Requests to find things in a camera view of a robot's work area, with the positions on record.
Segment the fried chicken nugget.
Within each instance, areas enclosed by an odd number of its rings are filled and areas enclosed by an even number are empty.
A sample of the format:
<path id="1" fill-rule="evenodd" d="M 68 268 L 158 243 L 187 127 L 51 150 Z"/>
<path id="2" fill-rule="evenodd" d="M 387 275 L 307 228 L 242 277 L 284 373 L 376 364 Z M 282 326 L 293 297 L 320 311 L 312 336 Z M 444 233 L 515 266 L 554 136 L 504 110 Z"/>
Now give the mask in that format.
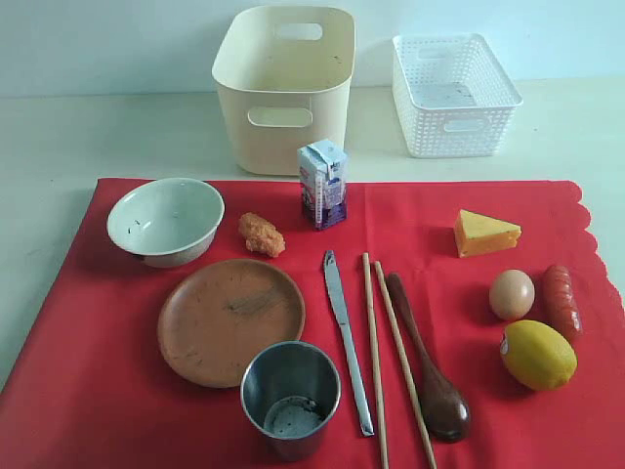
<path id="1" fill-rule="evenodd" d="M 283 235 L 268 220 L 247 212 L 239 218 L 238 231 L 245 239 L 246 248 L 276 258 L 285 250 Z"/>

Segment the small milk carton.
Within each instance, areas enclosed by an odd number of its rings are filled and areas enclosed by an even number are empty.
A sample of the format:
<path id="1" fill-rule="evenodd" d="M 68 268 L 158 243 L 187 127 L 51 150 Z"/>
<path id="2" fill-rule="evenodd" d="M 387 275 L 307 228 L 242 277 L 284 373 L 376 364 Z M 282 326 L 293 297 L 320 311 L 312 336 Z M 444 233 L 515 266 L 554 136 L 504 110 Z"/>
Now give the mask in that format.
<path id="1" fill-rule="evenodd" d="M 318 231 L 347 219 L 348 156 L 322 140 L 298 149 L 303 212 Z"/>

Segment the orange cheese wedge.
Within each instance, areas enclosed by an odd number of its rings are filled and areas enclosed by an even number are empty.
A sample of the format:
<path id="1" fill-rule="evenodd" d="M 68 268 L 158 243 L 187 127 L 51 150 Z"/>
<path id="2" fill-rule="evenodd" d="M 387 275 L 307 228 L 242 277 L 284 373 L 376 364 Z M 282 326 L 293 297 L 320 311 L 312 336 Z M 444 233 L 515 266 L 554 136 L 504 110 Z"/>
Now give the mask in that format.
<path id="1" fill-rule="evenodd" d="M 521 226 L 461 209 L 453 232 L 458 256 L 466 258 L 516 247 Z"/>

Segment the brown egg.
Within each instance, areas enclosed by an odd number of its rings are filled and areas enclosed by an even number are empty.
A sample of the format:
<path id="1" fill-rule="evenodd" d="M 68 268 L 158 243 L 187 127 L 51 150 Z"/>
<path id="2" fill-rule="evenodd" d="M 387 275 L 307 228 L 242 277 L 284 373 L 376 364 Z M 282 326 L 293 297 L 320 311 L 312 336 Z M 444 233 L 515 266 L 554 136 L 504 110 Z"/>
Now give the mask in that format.
<path id="1" fill-rule="evenodd" d="M 525 272 L 506 270 L 489 289 L 489 305 L 500 320 L 519 320 L 531 309 L 535 299 L 534 284 Z"/>

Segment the yellow lemon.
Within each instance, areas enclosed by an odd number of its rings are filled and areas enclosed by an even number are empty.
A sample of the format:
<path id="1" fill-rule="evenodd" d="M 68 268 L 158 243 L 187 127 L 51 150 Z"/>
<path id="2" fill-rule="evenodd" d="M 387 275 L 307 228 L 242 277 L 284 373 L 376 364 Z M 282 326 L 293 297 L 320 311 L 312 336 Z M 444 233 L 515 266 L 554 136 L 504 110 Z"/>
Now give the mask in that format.
<path id="1" fill-rule="evenodd" d="M 508 324 L 499 352 L 509 373 L 533 391 L 560 388 L 570 381 L 577 368 L 577 357 L 568 341 L 537 320 Z"/>

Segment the red sausage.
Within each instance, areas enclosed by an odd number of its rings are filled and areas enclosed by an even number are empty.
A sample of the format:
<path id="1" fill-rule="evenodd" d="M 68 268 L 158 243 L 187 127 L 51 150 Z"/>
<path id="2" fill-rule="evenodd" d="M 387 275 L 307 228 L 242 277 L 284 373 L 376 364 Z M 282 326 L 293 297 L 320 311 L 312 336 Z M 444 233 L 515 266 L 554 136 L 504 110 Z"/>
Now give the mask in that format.
<path id="1" fill-rule="evenodd" d="M 568 342 L 582 334 L 582 321 L 567 267 L 552 265 L 542 280 L 543 299 L 550 325 Z"/>

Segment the left wooden chopstick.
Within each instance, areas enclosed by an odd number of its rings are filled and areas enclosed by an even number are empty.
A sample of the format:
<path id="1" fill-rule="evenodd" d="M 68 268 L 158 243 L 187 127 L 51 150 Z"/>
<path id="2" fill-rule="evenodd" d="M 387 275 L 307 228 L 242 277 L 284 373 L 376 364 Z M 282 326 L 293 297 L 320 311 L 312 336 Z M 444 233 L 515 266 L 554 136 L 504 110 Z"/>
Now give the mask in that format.
<path id="1" fill-rule="evenodd" d="M 366 312 L 367 312 L 368 328 L 369 328 L 369 342 L 370 342 L 371 360 L 372 360 L 373 384 L 374 384 L 375 403 L 376 403 L 376 410 L 377 410 L 377 423 L 378 423 L 377 436 L 378 436 L 378 442 L 380 446 L 380 456 L 381 456 L 382 467 L 384 469 L 389 469 L 390 465 L 389 465 L 387 432 L 386 432 L 384 392 L 383 392 L 379 346 L 378 346 L 378 338 L 377 338 L 376 315 L 375 315 L 375 309 L 374 309 L 371 264 L 369 260 L 369 254 L 367 252 L 364 252 L 362 254 L 362 265 L 363 265 L 363 276 L 364 276 Z"/>

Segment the wooden chopstick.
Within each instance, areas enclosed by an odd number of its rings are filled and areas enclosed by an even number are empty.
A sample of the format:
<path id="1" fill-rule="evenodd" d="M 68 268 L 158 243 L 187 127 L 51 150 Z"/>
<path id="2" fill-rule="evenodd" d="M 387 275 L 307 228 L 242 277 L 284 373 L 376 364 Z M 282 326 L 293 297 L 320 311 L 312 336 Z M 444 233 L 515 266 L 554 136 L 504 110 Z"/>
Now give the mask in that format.
<path id="1" fill-rule="evenodd" d="M 409 360 L 405 352 L 405 348 L 403 345 L 403 341 L 401 338 L 401 334 L 399 331 L 395 310 L 393 307 L 392 299 L 390 296 L 389 289 L 386 284 L 384 271 L 382 268 L 382 264 L 380 261 L 374 262 L 374 268 L 377 275 L 378 283 L 380 285 L 383 301 L 385 304 L 385 308 L 387 311 L 388 319 L 390 322 L 392 335 L 395 340 L 396 350 L 401 366 L 401 370 L 403 373 L 404 381 L 406 384 L 406 388 L 408 391 L 409 399 L 411 402 L 412 410 L 416 419 L 417 427 L 421 436 L 424 452 L 426 454 L 426 458 L 429 464 L 429 467 L 432 469 L 437 469 L 437 462 L 434 453 L 434 449 L 431 443 L 429 432 L 426 428 L 426 424 L 422 415 L 422 410 L 419 402 L 419 396 L 416 389 L 416 385 L 414 383 L 412 371 L 410 368 Z"/>
<path id="2" fill-rule="evenodd" d="M 367 312 L 368 328 L 369 328 L 369 342 L 370 342 L 371 360 L 372 360 L 373 384 L 374 384 L 375 403 L 376 403 L 376 410 L 377 410 L 377 423 L 378 423 L 377 436 L 378 436 L 378 442 L 380 446 L 380 456 L 381 456 L 382 467 L 384 469 L 389 469 L 390 465 L 389 465 L 387 432 L 386 432 L 384 392 L 383 392 L 379 346 L 378 346 L 378 338 L 377 338 L 376 315 L 375 315 L 375 309 L 374 309 L 371 264 L 369 260 L 369 254 L 367 252 L 364 252 L 362 254 L 362 265 L 363 265 L 363 276 L 364 276 L 366 312 Z"/>

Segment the brown round plate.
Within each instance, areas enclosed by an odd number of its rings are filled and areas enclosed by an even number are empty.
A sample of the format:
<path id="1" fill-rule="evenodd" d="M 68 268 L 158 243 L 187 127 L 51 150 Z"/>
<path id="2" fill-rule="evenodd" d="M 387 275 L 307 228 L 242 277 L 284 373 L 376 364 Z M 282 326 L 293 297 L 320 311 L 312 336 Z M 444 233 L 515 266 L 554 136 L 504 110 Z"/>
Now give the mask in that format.
<path id="1" fill-rule="evenodd" d="M 306 306 L 297 283 L 253 259 L 213 263 L 185 278 L 161 308 L 161 356 L 178 375 L 209 388 L 240 385 L 268 346 L 302 336 Z"/>

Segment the pale green bowl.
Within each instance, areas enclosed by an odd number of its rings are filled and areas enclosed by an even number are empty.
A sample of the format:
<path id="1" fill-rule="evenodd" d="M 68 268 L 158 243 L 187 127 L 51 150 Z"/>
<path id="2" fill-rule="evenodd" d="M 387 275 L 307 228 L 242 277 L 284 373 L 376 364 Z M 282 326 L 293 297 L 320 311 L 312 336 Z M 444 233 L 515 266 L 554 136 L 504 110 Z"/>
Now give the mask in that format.
<path id="1" fill-rule="evenodd" d="M 166 178 L 123 195 L 107 216 L 106 230 L 113 244 L 144 264 L 174 268 L 209 249 L 224 215 L 224 199 L 210 184 Z"/>

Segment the stainless steel cup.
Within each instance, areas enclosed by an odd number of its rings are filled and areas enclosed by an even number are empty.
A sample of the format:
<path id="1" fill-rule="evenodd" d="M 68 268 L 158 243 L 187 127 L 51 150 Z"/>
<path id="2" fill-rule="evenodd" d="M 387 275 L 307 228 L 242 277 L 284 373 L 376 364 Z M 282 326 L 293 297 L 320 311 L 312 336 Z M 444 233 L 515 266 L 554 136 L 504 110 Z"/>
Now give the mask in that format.
<path id="1" fill-rule="evenodd" d="M 303 341 L 268 346 L 248 364 L 240 383 L 246 417 L 285 461 L 319 449 L 341 395 L 335 364 Z"/>

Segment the red tablecloth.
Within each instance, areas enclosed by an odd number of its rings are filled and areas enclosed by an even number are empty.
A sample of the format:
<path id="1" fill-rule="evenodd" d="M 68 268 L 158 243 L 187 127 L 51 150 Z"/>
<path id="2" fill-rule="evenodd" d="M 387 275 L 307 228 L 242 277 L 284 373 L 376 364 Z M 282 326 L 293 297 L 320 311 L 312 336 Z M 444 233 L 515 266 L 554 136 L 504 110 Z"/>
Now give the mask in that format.
<path id="1" fill-rule="evenodd" d="M 347 369 L 322 272 L 336 253 L 363 380 L 372 380 L 361 255 L 397 272 L 429 353 L 468 401 L 473 424 L 436 444 L 441 468 L 620 468 L 624 464 L 624 311 L 571 182 L 352 183 L 348 218 L 323 232 L 296 183 L 221 182 L 224 220 L 196 263 L 149 268 L 106 234 L 112 205 L 135 186 L 102 179 L 1 394 L 5 468 L 277 468 L 235 389 L 193 385 L 157 344 L 159 311 L 197 268 L 246 255 L 237 231 L 255 212 L 284 234 L 275 264 L 300 287 L 303 337 Z M 461 209 L 521 226 L 516 247 L 460 258 Z M 540 279 L 566 266 L 581 312 L 578 367 L 560 389 L 534 393 L 499 356 L 503 325 L 488 288 L 507 269 Z"/>

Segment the cream plastic bin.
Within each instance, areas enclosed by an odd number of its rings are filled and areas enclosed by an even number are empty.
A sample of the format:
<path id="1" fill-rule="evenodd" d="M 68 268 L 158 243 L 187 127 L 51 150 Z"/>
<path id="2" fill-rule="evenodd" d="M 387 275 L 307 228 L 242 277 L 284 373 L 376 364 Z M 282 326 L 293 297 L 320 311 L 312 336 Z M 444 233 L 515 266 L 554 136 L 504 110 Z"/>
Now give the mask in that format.
<path id="1" fill-rule="evenodd" d="M 234 17 L 212 67 L 236 163 L 296 176 L 299 148 L 345 141 L 355 24 L 341 9 L 258 6 Z"/>

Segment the right wooden chopstick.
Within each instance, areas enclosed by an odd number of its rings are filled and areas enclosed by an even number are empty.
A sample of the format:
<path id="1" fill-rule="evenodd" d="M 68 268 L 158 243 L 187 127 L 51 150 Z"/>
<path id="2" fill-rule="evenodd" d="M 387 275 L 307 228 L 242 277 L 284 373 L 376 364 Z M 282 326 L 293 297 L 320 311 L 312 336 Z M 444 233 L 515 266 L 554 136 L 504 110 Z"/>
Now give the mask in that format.
<path id="1" fill-rule="evenodd" d="M 385 304 L 385 308 L 387 311 L 388 319 L 390 322 L 392 335 L 395 340 L 396 350 L 401 366 L 401 370 L 403 373 L 404 381 L 406 384 L 406 388 L 408 391 L 409 399 L 411 402 L 412 410 L 416 419 L 417 427 L 421 436 L 424 452 L 426 454 L 426 458 L 429 464 L 429 467 L 432 469 L 437 469 L 437 462 L 434 453 L 434 449 L 431 443 L 429 432 L 426 428 L 426 424 L 422 415 L 422 410 L 419 402 L 419 396 L 416 389 L 416 385 L 414 383 L 412 371 L 410 368 L 409 360 L 405 352 L 405 348 L 403 345 L 403 341 L 401 338 L 401 334 L 399 331 L 395 310 L 393 307 L 392 299 L 390 296 L 389 289 L 386 284 L 384 271 L 382 268 L 382 264 L 380 261 L 374 262 L 374 268 L 377 275 L 378 283 L 380 285 L 383 301 Z"/>

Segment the silver table knife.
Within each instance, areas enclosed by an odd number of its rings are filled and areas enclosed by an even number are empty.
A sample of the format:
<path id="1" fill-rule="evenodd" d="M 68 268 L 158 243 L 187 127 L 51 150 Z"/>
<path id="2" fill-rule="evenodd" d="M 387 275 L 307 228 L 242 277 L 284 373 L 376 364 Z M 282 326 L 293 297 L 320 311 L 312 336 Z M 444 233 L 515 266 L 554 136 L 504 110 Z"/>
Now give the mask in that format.
<path id="1" fill-rule="evenodd" d="M 355 351 L 340 270 L 333 250 L 326 250 L 324 253 L 323 274 L 330 305 L 343 340 L 360 430 L 364 437 L 372 437 L 375 435 L 374 426 Z"/>

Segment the white perforated plastic basket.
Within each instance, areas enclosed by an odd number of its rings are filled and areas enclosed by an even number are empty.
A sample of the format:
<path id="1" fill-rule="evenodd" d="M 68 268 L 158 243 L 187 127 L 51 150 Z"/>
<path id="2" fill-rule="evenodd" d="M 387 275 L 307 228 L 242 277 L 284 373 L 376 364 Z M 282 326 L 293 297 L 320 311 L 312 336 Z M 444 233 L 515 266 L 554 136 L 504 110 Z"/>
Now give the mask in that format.
<path id="1" fill-rule="evenodd" d="M 409 154 L 491 156 L 522 97 L 477 33 L 393 38 L 392 93 Z"/>

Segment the dark wooden spoon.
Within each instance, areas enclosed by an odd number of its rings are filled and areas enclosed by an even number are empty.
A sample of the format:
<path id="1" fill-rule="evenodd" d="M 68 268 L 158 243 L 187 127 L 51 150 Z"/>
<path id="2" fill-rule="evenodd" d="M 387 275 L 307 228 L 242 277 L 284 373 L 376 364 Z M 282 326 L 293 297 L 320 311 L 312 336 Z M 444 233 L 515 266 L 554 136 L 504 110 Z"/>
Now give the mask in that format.
<path id="1" fill-rule="evenodd" d="M 419 400 L 426 427 L 442 442 L 459 442 L 469 434 L 472 423 L 470 408 L 458 389 L 431 359 L 399 274 L 388 274 L 386 283 L 394 308 L 403 318 L 419 353 L 422 371 Z"/>

